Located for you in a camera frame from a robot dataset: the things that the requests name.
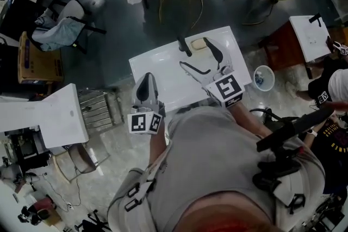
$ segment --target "buckle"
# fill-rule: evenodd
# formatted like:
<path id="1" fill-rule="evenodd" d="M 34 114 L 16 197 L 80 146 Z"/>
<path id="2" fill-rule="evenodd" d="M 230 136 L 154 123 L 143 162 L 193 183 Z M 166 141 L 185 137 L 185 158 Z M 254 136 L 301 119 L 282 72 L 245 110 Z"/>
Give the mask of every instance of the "buckle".
<path id="1" fill-rule="evenodd" d="M 156 178 L 153 178 L 152 180 L 147 180 L 147 182 L 152 182 L 151 186 L 146 191 L 146 193 L 149 193 L 150 191 L 153 191 L 154 189 L 154 186 L 156 184 Z"/>
<path id="2" fill-rule="evenodd" d="M 304 207 L 306 203 L 306 196 L 303 194 L 295 194 L 293 201 L 291 201 L 288 208 L 290 208 L 290 214 L 294 214 L 294 210 L 297 210 L 300 207 Z"/>
<path id="3" fill-rule="evenodd" d="M 134 209 L 136 206 L 141 204 L 141 200 L 138 201 L 136 199 L 133 199 L 131 202 L 129 202 L 128 204 L 125 205 L 125 210 L 126 212 L 131 211 L 132 209 Z"/>
<path id="4" fill-rule="evenodd" d="M 140 183 L 136 183 L 127 193 L 127 196 L 133 197 L 139 191 Z"/>

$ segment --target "wristwatch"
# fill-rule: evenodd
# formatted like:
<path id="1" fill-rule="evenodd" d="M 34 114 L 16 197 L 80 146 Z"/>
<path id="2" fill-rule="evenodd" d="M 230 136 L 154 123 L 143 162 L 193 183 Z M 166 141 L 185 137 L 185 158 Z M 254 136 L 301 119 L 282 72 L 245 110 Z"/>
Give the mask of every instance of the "wristwatch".
<path id="1" fill-rule="evenodd" d="M 307 134 L 313 134 L 314 137 L 317 137 L 318 133 L 316 133 L 314 130 L 307 131 Z"/>

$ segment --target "black shirt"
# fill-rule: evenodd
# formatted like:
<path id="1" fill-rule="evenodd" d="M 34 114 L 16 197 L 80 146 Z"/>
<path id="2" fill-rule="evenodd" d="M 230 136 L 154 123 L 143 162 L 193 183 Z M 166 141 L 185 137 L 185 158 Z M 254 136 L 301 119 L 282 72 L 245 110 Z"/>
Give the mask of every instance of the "black shirt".
<path id="1" fill-rule="evenodd" d="M 348 132 L 331 120 L 319 130 L 312 152 L 325 170 L 324 193 L 335 193 L 348 185 Z"/>

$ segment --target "floor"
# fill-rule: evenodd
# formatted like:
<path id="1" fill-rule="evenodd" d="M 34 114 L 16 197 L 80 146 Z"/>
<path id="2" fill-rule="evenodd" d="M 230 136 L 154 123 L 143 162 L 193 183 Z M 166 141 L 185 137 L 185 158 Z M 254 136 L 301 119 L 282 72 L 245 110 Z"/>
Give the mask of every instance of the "floor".
<path id="1" fill-rule="evenodd" d="M 163 24 L 158 20 L 159 0 L 149 0 L 150 8 L 142 3 L 130 5 L 127 0 L 80 0 L 92 11 L 96 27 L 107 30 L 106 35 L 91 34 L 82 45 L 87 55 L 74 49 L 62 50 L 65 83 L 78 87 L 117 85 L 131 76 L 128 59 L 150 49 L 176 40 L 178 35 L 194 35 L 211 29 L 231 26 L 241 48 L 257 43 L 285 23 L 289 16 L 310 15 L 320 12 L 327 26 L 337 18 L 330 0 L 288 0 L 275 5 L 271 16 L 257 26 L 242 26 L 253 0 L 203 0 L 203 14 L 197 25 L 189 29 L 188 0 L 166 0 Z M 261 1 L 250 20 L 267 14 L 269 2 Z M 192 14 L 198 13 L 193 5 Z"/>
<path id="2" fill-rule="evenodd" d="M 308 15 L 320 12 L 325 23 L 333 25 L 337 13 L 330 0 L 289 0 L 279 2 L 270 18 L 254 27 L 241 25 L 251 3 L 248 0 L 204 0 L 202 18 L 192 30 L 188 30 L 183 19 L 187 14 L 181 0 L 168 0 L 164 10 L 164 22 L 158 22 L 158 0 L 150 0 L 150 9 L 144 10 L 142 4 L 129 5 L 126 0 L 81 0 L 84 6 L 93 12 L 93 21 L 99 28 L 107 30 L 106 35 L 91 34 L 83 38 L 88 49 L 83 55 L 74 49 L 62 50 L 66 80 L 78 87 L 119 87 L 119 100 L 124 115 L 131 107 L 131 90 L 134 85 L 128 59 L 172 42 L 178 34 L 186 36 L 210 29 L 231 26 L 237 42 L 244 54 L 247 67 L 252 74 L 259 65 L 266 64 L 265 53 L 255 44 L 264 36 L 271 34 L 288 20 L 289 16 Z M 267 3 L 261 3 L 259 16 L 267 13 Z M 295 66 L 286 71 L 276 72 L 276 83 L 269 92 L 261 92 L 253 85 L 246 87 L 243 103 L 249 108 L 270 107 L 280 117 L 301 116 L 313 111 L 310 103 L 293 99 L 285 91 L 285 81 L 291 81 L 299 89 L 305 89 L 309 80 L 303 66 Z M 106 217 L 108 205 L 132 167 L 145 168 L 148 163 L 149 139 L 128 133 L 127 124 L 97 136 L 89 142 L 89 150 L 94 150 L 96 159 L 108 159 L 98 171 L 84 174 L 78 180 L 68 184 L 54 170 L 53 164 L 37 172 L 47 173 L 35 186 L 47 192 L 61 208 L 61 214 L 67 226 L 73 228 L 86 214 L 97 209 Z M 63 171 L 74 176 L 73 165 L 69 157 L 59 160 Z M 73 209 L 67 208 L 70 202 Z"/>

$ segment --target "white table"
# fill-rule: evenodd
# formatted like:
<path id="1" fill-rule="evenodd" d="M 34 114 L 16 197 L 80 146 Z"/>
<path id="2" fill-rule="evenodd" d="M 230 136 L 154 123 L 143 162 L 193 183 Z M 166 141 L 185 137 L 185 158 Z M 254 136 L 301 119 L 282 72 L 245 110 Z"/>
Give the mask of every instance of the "white table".
<path id="1" fill-rule="evenodd" d="M 40 126 L 46 148 L 89 140 L 75 84 L 39 102 L 0 103 L 0 131 Z"/>
<path id="2" fill-rule="evenodd" d="M 233 68 L 240 80 L 244 85 L 251 83 L 244 58 L 229 26 L 203 32 L 185 40 L 190 45 L 191 41 L 202 37 L 211 38 L 226 46 L 231 54 Z M 180 67 L 179 61 L 187 58 L 187 55 L 179 50 L 179 43 L 176 41 L 131 58 L 129 64 L 135 81 L 147 72 L 155 76 L 158 98 L 164 102 L 166 112 L 169 112 L 208 98 L 201 84 L 188 76 Z M 217 66 L 218 64 L 208 48 L 204 53 L 197 53 L 197 55 L 194 53 L 191 58 L 201 59 L 201 64 L 205 64 L 206 68 L 209 65 Z"/>
<path id="3" fill-rule="evenodd" d="M 289 17 L 289 21 L 299 40 L 303 56 L 306 62 L 331 53 L 326 45 L 326 39 L 329 36 L 324 21 L 320 18 L 321 27 L 318 21 L 313 23 L 309 19 L 313 16 L 294 16 Z"/>

